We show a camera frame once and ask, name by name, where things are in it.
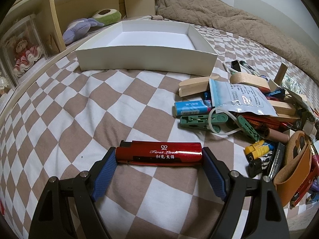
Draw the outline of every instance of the transparent container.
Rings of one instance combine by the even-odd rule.
[[[12,94],[15,87],[8,77],[2,62],[0,61],[0,105],[6,100],[8,94]]]
[[[32,14],[18,21],[0,41],[5,61],[17,83],[25,80],[22,76],[40,58],[48,58],[33,20],[35,17]]]

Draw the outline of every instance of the brown cylinder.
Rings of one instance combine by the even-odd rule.
[[[271,128],[267,128],[265,130],[264,137],[267,140],[270,140],[273,142],[281,142],[284,145],[287,144],[289,140],[289,136],[287,134],[281,133]]]

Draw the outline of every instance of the open cardboard box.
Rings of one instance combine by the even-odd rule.
[[[122,21],[76,49],[82,71],[141,69],[210,76],[217,55],[190,24]]]

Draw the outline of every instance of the metal screw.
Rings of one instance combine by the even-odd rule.
[[[264,180],[265,182],[270,182],[270,178],[269,178],[268,176],[263,176],[263,180]]]
[[[56,181],[56,177],[55,177],[55,176],[52,176],[52,177],[49,178],[49,182],[52,182],[52,183],[53,183],[53,182],[55,182],[55,181]]]
[[[237,172],[237,171],[231,171],[231,172],[230,172],[230,175],[233,176],[233,177],[235,177],[235,178],[237,178],[237,177],[239,176],[239,172]]]
[[[82,178],[85,178],[85,177],[87,177],[89,175],[89,172],[88,171],[82,171],[82,172],[80,172],[80,176],[82,177]]]

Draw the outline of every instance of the checkered fabric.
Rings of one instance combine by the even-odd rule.
[[[256,42],[212,28],[195,28],[218,53],[214,73],[227,81],[224,60],[245,60],[274,78],[281,62],[318,107],[319,88],[301,70]],[[20,238],[27,238],[41,192],[50,176],[75,177],[102,159],[121,140],[200,142],[217,159],[247,176],[240,134],[227,139],[178,128],[172,116],[180,81],[193,76],[140,70],[79,70],[75,52],[50,67],[23,94],[0,127],[0,200],[5,219]],[[74,201],[72,218],[85,238]],[[96,203],[113,239],[207,238],[223,207],[202,170],[195,167],[119,165],[106,196]],[[291,218],[311,205],[305,198]],[[249,198],[233,238],[240,238]]]

